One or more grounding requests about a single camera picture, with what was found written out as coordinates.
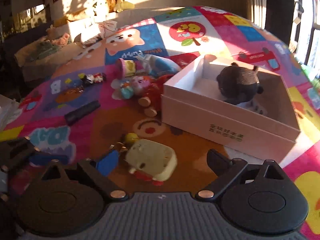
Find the yellow bell keychain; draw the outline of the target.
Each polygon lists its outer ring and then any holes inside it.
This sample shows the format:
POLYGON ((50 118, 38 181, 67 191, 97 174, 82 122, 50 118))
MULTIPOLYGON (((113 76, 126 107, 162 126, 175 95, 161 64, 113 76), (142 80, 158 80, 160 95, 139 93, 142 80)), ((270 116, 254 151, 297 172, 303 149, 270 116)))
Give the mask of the yellow bell keychain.
POLYGON ((127 133, 123 134, 117 142, 114 144, 111 144, 109 147, 110 151, 118 151, 118 153, 124 153, 127 152, 136 141, 138 141, 140 138, 136 133, 127 133))

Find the pale yellow toy case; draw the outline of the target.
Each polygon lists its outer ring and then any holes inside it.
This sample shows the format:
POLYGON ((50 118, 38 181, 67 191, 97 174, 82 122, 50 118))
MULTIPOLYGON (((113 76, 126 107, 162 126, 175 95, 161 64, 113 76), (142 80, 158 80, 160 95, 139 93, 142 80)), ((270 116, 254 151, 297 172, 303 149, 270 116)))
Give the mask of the pale yellow toy case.
POLYGON ((175 151, 151 140, 140 139, 127 151, 125 161, 136 178, 161 186, 177 166, 175 151))

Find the pink pig figurine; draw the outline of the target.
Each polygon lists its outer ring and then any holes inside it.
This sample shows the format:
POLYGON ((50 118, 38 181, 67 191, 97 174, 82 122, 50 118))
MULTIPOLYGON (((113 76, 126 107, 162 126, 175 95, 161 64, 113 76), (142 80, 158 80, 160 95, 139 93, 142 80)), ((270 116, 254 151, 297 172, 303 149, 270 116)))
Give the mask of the pink pig figurine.
POLYGON ((141 96, 152 80, 154 78, 150 76, 133 76, 122 80, 114 79, 111 82, 111 87, 114 89, 112 98, 115 100, 127 100, 134 96, 141 96))

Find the black cylindrical stick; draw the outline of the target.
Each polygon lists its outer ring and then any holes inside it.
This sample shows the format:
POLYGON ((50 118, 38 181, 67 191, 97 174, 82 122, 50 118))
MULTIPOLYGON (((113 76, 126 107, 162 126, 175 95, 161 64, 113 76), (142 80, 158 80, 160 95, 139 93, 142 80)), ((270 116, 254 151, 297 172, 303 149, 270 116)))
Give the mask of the black cylindrical stick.
POLYGON ((98 100, 92 101, 86 105, 83 105, 76 110, 67 113, 64 118, 68 126, 74 125, 76 122, 84 118, 85 116, 91 114, 93 111, 100 107, 100 102, 98 100))

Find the pink cardboard box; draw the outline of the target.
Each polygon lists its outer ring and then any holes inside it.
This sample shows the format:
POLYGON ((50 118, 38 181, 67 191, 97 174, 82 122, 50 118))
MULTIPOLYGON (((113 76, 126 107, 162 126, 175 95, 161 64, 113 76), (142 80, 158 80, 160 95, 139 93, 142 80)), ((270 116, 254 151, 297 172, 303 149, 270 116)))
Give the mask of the pink cardboard box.
POLYGON ((201 55, 164 84, 162 121, 258 159, 280 163, 295 146, 298 121, 283 78, 260 68, 259 111, 225 102, 217 76, 231 59, 201 55))

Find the colourful cartoon play mat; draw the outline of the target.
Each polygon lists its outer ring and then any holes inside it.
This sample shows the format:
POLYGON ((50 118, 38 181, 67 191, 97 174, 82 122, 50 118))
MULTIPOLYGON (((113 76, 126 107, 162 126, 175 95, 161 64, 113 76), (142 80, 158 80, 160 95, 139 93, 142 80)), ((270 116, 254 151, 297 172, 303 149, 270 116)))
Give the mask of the colourful cartoon play mat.
POLYGON ((224 10, 118 29, 1 133, 1 239, 319 239, 319 83, 224 10))

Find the dark brown plush toy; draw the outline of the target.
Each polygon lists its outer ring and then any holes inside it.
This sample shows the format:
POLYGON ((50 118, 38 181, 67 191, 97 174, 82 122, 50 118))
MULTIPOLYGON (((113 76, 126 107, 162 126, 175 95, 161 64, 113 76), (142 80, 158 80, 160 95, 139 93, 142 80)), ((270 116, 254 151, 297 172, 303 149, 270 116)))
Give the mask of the dark brown plush toy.
POLYGON ((223 68, 216 80, 220 93, 225 97, 224 102, 238 105, 251 101, 256 94, 262 94, 264 89, 258 79, 258 70, 258 66, 249 69, 235 62, 223 68))

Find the small black white figurine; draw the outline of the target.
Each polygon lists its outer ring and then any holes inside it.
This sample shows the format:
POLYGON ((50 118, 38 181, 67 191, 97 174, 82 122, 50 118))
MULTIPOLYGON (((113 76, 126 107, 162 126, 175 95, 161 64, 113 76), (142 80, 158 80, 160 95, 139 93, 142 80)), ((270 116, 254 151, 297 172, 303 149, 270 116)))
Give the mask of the small black white figurine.
POLYGON ((97 83, 103 83, 106 81, 105 73, 96 73, 96 74, 86 74, 81 79, 83 86, 91 86, 97 83))

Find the pink yellow toy cup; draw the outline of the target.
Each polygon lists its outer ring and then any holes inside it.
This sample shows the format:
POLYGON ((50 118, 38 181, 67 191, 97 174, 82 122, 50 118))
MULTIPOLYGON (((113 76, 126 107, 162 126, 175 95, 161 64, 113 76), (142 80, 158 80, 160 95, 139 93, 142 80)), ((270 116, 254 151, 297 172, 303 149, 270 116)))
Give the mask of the pink yellow toy cup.
POLYGON ((133 60, 124 60, 119 58, 116 61, 116 67, 118 68, 119 79, 134 76, 136 73, 136 64, 133 60))

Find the blue white toy airplane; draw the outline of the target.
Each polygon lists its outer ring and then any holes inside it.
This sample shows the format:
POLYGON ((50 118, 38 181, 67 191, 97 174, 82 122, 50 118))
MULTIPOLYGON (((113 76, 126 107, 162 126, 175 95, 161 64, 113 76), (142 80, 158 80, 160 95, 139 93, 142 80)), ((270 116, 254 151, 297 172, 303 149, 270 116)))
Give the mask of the blue white toy airplane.
POLYGON ((163 75, 175 75, 181 71, 181 67, 177 63, 157 55, 138 55, 135 58, 140 62, 146 73, 156 78, 163 75))

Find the pink crumpled cloth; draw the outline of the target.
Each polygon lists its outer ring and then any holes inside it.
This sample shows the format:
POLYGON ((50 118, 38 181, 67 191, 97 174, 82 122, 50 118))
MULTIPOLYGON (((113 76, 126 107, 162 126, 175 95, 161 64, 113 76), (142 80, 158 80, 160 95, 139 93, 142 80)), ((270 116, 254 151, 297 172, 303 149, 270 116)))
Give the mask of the pink crumpled cloth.
POLYGON ((99 31, 100 31, 100 38, 106 38, 113 35, 117 31, 117 22, 108 20, 104 22, 98 23, 99 31))

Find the tiger plush toy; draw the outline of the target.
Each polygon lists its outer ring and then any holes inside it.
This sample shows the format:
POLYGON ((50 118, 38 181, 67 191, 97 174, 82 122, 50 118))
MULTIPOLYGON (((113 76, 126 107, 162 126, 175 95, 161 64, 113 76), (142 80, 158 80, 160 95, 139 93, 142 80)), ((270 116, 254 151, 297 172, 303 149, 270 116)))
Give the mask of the tiger plush toy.
POLYGON ((108 16, 110 12, 113 12, 115 5, 116 0, 97 0, 93 5, 95 16, 108 16))

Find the yellow plush toy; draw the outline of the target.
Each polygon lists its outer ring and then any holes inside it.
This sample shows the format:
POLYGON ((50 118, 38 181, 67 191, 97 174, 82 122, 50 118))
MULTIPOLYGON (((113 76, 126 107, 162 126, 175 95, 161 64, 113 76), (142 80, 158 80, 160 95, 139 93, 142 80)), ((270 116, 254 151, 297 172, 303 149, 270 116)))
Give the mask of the yellow plush toy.
POLYGON ((123 10, 131 10, 131 9, 134 9, 135 8, 135 5, 128 2, 128 1, 125 1, 125 0, 115 0, 115 5, 113 7, 113 11, 114 12, 121 12, 123 10))

